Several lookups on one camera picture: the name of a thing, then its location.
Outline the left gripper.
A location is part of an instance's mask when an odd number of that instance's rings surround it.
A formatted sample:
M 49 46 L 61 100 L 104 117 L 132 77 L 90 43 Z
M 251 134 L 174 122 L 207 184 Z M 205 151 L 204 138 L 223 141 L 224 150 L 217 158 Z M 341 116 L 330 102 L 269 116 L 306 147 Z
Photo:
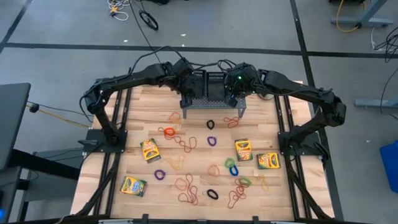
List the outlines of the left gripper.
M 189 61 L 181 58 L 172 66 L 174 79 L 172 89 L 183 94 L 180 107 L 187 108 L 191 105 L 192 98 L 201 98 L 204 95 L 203 76 L 197 76 Z

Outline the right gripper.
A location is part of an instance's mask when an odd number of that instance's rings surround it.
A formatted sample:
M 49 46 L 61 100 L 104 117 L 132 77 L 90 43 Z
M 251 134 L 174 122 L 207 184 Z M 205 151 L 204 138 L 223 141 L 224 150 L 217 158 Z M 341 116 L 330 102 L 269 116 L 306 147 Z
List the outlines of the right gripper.
M 250 95 L 256 92 L 260 84 L 256 68 L 248 63 L 239 63 L 227 69 L 224 85 L 228 96 L 228 105 L 235 108 L 238 104 L 236 95 Z

